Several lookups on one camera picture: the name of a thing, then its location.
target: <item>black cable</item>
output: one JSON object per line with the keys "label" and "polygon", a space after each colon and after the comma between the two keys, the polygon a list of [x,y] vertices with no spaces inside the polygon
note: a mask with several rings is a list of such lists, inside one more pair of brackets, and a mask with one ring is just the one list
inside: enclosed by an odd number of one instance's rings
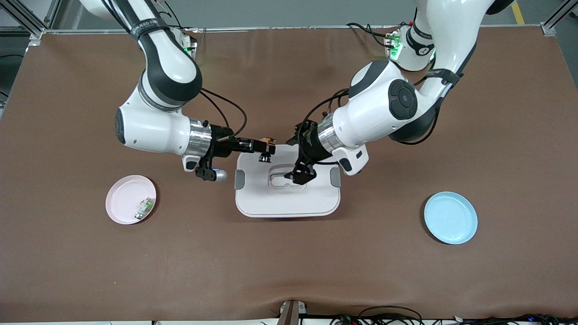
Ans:
{"label": "black cable", "polygon": [[362,315],[364,312],[371,311],[371,310],[374,310],[374,309],[403,309],[403,310],[406,310],[406,311],[409,311],[409,312],[412,312],[412,313],[416,314],[416,315],[419,317],[419,322],[420,322],[420,324],[423,325],[423,317],[421,317],[421,314],[420,314],[420,313],[418,313],[417,311],[415,311],[415,310],[413,310],[413,309],[411,309],[411,308],[408,308],[408,307],[394,306],[394,305],[373,306],[373,307],[365,308],[364,310],[362,310],[362,311],[359,313],[359,315],[357,315],[357,317],[358,317],[358,318],[361,318],[361,315]]}
{"label": "black cable", "polygon": [[241,133],[241,131],[243,131],[243,129],[244,129],[245,126],[247,125],[247,113],[245,113],[245,111],[241,108],[241,106],[237,105],[236,103],[234,103],[234,102],[231,101],[230,99],[227,99],[227,98],[225,98],[225,97],[223,97],[223,96],[221,96],[221,95],[219,95],[219,94],[216,94],[216,93],[214,93],[214,92],[212,92],[212,91],[210,91],[210,90],[207,90],[207,89],[205,89],[205,88],[201,88],[201,90],[204,91],[204,92],[206,92],[206,93],[208,93],[208,94],[211,94],[211,95],[213,95],[213,96],[215,96],[215,97],[217,97],[217,98],[219,98],[219,99],[222,99],[223,101],[225,101],[225,102],[227,102],[227,103],[229,103],[229,104],[231,104],[231,105],[233,105],[234,107],[236,107],[236,108],[241,112],[241,114],[243,114],[243,125],[242,125],[235,133],[231,134],[230,136],[225,136],[225,137],[223,137],[223,138],[217,139],[217,141],[218,141],[218,142],[226,141],[226,140],[229,140],[229,139],[232,139],[232,138],[236,137],[239,133]]}
{"label": "black cable", "polygon": [[24,58],[24,56],[22,54],[8,54],[5,56],[0,56],[0,58],[7,58],[7,57],[21,57]]}
{"label": "black cable", "polygon": [[221,116],[223,117],[223,120],[225,121],[225,125],[227,127],[229,127],[229,121],[227,120],[227,117],[225,116],[225,113],[223,113],[223,111],[221,110],[221,108],[219,108],[219,106],[217,105],[217,103],[214,102],[214,100],[212,100],[207,94],[203,93],[202,91],[199,92],[201,95],[203,95],[203,97],[205,97],[211,104],[213,104],[213,106],[217,109],[217,111],[219,112],[219,114],[221,114]]}
{"label": "black cable", "polygon": [[172,18],[172,17],[173,17],[173,16],[172,16],[170,13],[168,13],[168,12],[158,12],[158,14],[161,14],[161,13],[163,13],[163,14],[165,14],[165,15],[169,16],[170,18]]}
{"label": "black cable", "polygon": [[426,80],[427,77],[423,77],[420,79],[420,81],[416,82],[415,84],[413,84],[414,86],[419,85],[420,83],[424,82]]}
{"label": "black cable", "polygon": [[[367,28],[363,27],[361,24],[358,24],[358,23],[349,23],[349,24],[346,24],[346,26],[349,26],[349,27],[355,26],[355,27],[358,27],[359,29],[361,29],[362,31],[371,34],[371,32],[370,32]],[[385,34],[375,33],[375,32],[374,32],[374,34],[375,34],[376,36],[379,36],[379,37],[386,37]]]}
{"label": "black cable", "polygon": [[377,44],[379,44],[379,45],[381,45],[381,46],[383,46],[383,47],[386,47],[386,48],[388,48],[388,49],[393,49],[393,48],[394,48],[394,47],[391,46],[391,45],[387,45],[387,44],[385,44],[385,43],[381,43],[381,41],[379,41],[379,40],[377,39],[377,36],[379,36],[379,37],[386,37],[386,35],[385,35],[385,34],[382,34],[382,33],[376,33],[376,32],[374,32],[373,29],[371,28],[371,25],[370,25],[370,24],[367,24],[366,27],[363,27],[362,25],[360,25],[360,24],[358,24],[358,23],[349,23],[349,24],[347,24],[347,26],[350,26],[350,27],[351,27],[351,26],[359,27],[362,31],[371,34],[371,35],[373,36],[373,39],[377,42]]}
{"label": "black cable", "polygon": [[309,119],[309,117],[311,116],[311,114],[313,114],[317,109],[319,109],[319,107],[327,104],[328,102],[334,100],[334,99],[338,99],[340,97],[346,96],[345,94],[339,94],[339,95],[333,95],[329,98],[327,98],[326,100],[324,100],[323,102],[320,102],[319,104],[317,104],[317,106],[315,106],[312,110],[309,111],[309,113],[307,113],[307,115],[305,116],[305,118],[303,119],[303,122],[301,122],[301,124],[299,125],[299,128],[297,129],[297,145],[299,146],[299,149],[301,150],[301,153],[303,154],[303,156],[305,158],[307,158],[310,162],[312,162],[313,164],[317,164],[317,165],[337,165],[338,163],[335,162],[321,162],[321,161],[313,161],[313,159],[309,158],[307,156],[307,154],[303,151],[303,149],[301,149],[301,131],[303,130],[303,124]]}
{"label": "black cable", "polygon": [[[349,95],[349,88],[340,89],[336,93],[334,93],[333,96],[337,96],[337,95],[339,95],[339,93],[345,93],[345,92],[347,92],[347,95]],[[331,103],[333,103],[333,100],[329,101],[329,105],[327,107],[327,110],[325,111],[326,112],[325,115],[329,115],[329,113],[331,113]],[[337,99],[337,106],[338,106],[338,108],[341,107],[341,97],[339,97]]]}
{"label": "black cable", "polygon": [[399,143],[401,143],[401,144],[403,144],[403,145],[414,146],[414,145],[419,145],[420,143],[426,141],[426,140],[429,138],[429,136],[432,135],[432,133],[433,133],[433,131],[434,131],[434,128],[435,128],[435,125],[438,123],[439,108],[440,108],[440,107],[436,108],[435,117],[434,117],[434,120],[433,120],[433,124],[432,124],[431,128],[429,128],[428,133],[427,133],[423,138],[421,138],[421,139],[419,139],[418,141],[415,141],[415,142],[399,141]]}
{"label": "black cable", "polygon": [[177,25],[179,26],[180,29],[183,29],[183,26],[181,25],[179,18],[177,17],[177,15],[175,14],[175,11],[171,8],[171,5],[165,1],[166,7],[169,8],[169,10],[171,11],[171,13],[173,14],[173,17],[175,18],[175,20],[177,21]]}

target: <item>pink plate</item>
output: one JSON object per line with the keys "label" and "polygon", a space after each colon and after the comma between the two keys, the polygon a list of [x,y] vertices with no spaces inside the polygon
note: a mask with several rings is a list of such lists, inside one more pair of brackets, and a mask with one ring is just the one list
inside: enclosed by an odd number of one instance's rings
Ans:
{"label": "pink plate", "polygon": [[106,196],[106,213],[120,224],[137,223],[140,220],[135,217],[135,213],[140,202],[146,198],[154,201],[157,199],[157,191],[150,179],[140,175],[127,176],[110,188]]}

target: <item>blue plate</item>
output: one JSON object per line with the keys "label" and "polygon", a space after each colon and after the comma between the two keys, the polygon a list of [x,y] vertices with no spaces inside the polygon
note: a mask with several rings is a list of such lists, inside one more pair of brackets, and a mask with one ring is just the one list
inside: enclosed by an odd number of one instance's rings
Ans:
{"label": "blue plate", "polygon": [[477,214],[473,205],[454,192],[439,192],[429,198],[424,217],[432,235],[444,243],[465,243],[472,239],[477,230]]}

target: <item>black strap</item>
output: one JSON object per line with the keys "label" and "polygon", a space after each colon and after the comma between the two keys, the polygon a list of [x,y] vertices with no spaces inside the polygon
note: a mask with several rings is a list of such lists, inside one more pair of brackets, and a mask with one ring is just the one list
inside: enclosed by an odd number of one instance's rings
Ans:
{"label": "black strap", "polygon": [[456,75],[448,69],[432,69],[425,74],[426,78],[442,78],[443,84],[452,84],[452,88],[458,83],[460,78],[464,76],[463,73]]}
{"label": "black strap", "polygon": [[422,43],[416,41],[413,38],[411,31],[412,31],[412,29],[409,28],[407,30],[406,35],[405,35],[405,38],[407,39],[407,44],[409,45],[409,47],[411,47],[416,52],[416,55],[418,55],[420,57],[428,55],[429,52],[434,49],[434,44],[431,43],[430,45],[425,45],[425,44],[422,44]]}
{"label": "black strap", "polygon": [[415,20],[413,21],[413,31],[416,32],[417,35],[420,35],[421,37],[423,37],[425,39],[433,39],[432,35],[425,33],[425,32],[422,32],[422,31],[420,31],[419,28],[417,28]]}
{"label": "black strap", "polygon": [[159,31],[161,29],[170,29],[170,27],[168,27],[163,20],[158,18],[141,20],[137,25],[131,28],[131,37],[135,40],[139,40],[142,35]]}

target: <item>brown table cover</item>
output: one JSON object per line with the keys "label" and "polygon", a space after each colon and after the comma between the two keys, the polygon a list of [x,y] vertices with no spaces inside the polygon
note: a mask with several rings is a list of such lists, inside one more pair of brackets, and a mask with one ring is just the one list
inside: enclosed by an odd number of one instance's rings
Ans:
{"label": "brown table cover", "polygon": [[[242,135],[281,142],[384,58],[347,29],[196,36],[205,87],[249,116]],[[203,182],[176,155],[121,145],[114,114],[143,66],[127,35],[45,35],[29,49],[0,121],[0,321],[248,319],[292,298],[327,314],[379,304],[424,317],[578,313],[578,93],[540,28],[482,28],[430,139],[369,143],[363,172],[342,177],[338,210],[305,220],[243,216],[233,177]],[[200,96],[184,113],[222,124]],[[232,175],[236,156],[215,164]],[[144,222],[122,226],[104,200],[132,174],[160,197]],[[424,229],[439,191],[475,206],[470,242]]]}

